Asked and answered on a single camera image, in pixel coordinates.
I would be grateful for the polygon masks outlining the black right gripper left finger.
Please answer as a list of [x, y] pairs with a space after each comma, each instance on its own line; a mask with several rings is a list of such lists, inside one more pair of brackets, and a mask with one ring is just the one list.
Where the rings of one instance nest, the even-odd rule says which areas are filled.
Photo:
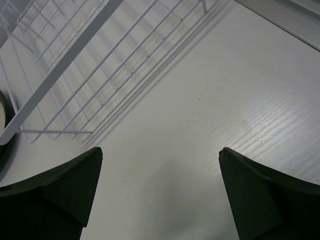
[[79, 240], [103, 162], [93, 147], [64, 164], [0, 188], [2, 240]]

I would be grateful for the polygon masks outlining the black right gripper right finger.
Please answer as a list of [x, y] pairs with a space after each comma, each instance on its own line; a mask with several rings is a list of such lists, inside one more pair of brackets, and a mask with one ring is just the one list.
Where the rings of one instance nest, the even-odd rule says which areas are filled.
[[320, 187], [229, 147], [219, 166], [239, 239], [318, 240]]

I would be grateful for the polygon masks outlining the grey rimmed beige plate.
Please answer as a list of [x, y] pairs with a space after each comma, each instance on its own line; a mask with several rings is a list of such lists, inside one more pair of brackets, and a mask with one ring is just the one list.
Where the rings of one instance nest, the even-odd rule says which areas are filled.
[[[5, 97], [2, 92], [0, 92], [0, 133], [2, 134], [7, 123], [7, 111]], [[2, 159], [5, 151], [7, 149], [7, 143], [0, 145], [0, 158]]]

